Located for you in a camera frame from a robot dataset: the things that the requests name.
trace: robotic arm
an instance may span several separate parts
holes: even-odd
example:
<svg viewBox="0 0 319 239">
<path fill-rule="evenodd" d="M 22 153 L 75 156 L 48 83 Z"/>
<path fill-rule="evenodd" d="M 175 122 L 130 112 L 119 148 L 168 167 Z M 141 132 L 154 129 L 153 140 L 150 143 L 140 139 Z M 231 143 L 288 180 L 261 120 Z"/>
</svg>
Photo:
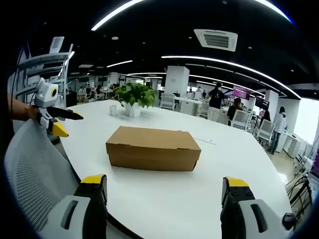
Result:
<svg viewBox="0 0 319 239">
<path fill-rule="evenodd" d="M 34 98 L 34 104 L 38 107 L 37 121 L 53 135 L 68 137 L 66 129 L 56 118 L 82 120 L 83 117 L 67 108 L 55 106 L 58 88 L 57 84 L 46 82 L 43 78 L 38 82 Z"/>
</svg>

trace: black shirt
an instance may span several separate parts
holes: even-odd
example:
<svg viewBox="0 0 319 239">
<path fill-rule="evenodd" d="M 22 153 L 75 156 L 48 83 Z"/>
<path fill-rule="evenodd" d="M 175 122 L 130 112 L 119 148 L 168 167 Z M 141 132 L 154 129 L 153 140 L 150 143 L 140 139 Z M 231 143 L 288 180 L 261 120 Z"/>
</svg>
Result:
<svg viewBox="0 0 319 239">
<path fill-rule="evenodd" d="M 222 93 L 219 89 L 214 89 L 209 92 L 211 99 L 209 101 L 209 106 L 220 109 L 221 100 L 225 98 L 224 93 Z"/>
<path fill-rule="evenodd" d="M 230 120 L 233 120 L 235 113 L 236 113 L 235 107 L 234 106 L 229 107 L 227 116 L 229 117 Z"/>
</svg>

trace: cardboard box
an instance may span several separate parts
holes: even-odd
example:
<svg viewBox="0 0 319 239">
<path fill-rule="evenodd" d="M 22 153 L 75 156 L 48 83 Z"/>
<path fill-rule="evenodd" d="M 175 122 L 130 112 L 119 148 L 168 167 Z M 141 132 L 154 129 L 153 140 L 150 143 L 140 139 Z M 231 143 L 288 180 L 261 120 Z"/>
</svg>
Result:
<svg viewBox="0 0 319 239">
<path fill-rule="evenodd" d="M 124 126 L 106 151 L 113 166 L 158 171 L 192 171 L 201 152 L 189 132 Z"/>
</svg>

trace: air conditioner vent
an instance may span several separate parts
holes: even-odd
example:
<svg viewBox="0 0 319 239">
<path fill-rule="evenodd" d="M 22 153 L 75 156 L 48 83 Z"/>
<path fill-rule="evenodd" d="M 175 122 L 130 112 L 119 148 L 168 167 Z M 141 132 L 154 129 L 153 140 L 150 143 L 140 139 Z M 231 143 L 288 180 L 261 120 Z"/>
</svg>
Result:
<svg viewBox="0 0 319 239">
<path fill-rule="evenodd" d="M 233 32 L 218 30 L 194 30 L 202 47 L 235 51 L 238 35 Z"/>
</svg>

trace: ceiling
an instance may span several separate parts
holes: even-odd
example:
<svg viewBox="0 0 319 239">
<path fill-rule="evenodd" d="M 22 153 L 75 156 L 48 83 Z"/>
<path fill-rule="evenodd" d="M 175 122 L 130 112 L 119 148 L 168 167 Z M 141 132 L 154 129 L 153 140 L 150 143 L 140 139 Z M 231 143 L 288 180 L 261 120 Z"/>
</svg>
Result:
<svg viewBox="0 0 319 239">
<path fill-rule="evenodd" d="M 192 75 L 228 81 L 253 90 L 271 89 L 249 78 L 252 77 L 278 89 L 288 98 L 298 99 L 284 87 L 246 69 L 198 59 L 161 58 L 181 55 L 237 63 L 286 86 L 319 82 L 319 49 L 312 35 L 312 27 L 317 23 L 312 18 L 315 9 L 311 6 L 297 1 L 273 0 L 272 3 L 292 19 L 291 24 L 254 0 L 145 0 L 119 13 L 96 31 L 91 30 L 99 20 L 126 2 L 128 0 L 95 0 L 94 4 L 67 1 L 59 14 L 48 9 L 29 39 L 32 56 L 48 53 L 52 38 L 65 36 L 62 50 L 68 50 L 73 43 L 75 51 L 69 62 L 69 75 L 72 72 L 85 75 L 89 70 L 91 75 L 99 76 L 112 71 L 124 74 L 164 72 L 168 65 L 185 65 Z M 202 47 L 194 29 L 237 33 L 236 51 Z M 106 67 L 128 60 L 133 62 Z M 81 64 L 93 67 L 78 68 Z M 196 80 L 212 82 L 189 78 L 191 82 Z M 301 97 L 319 99 L 315 87 L 294 91 Z"/>
</svg>

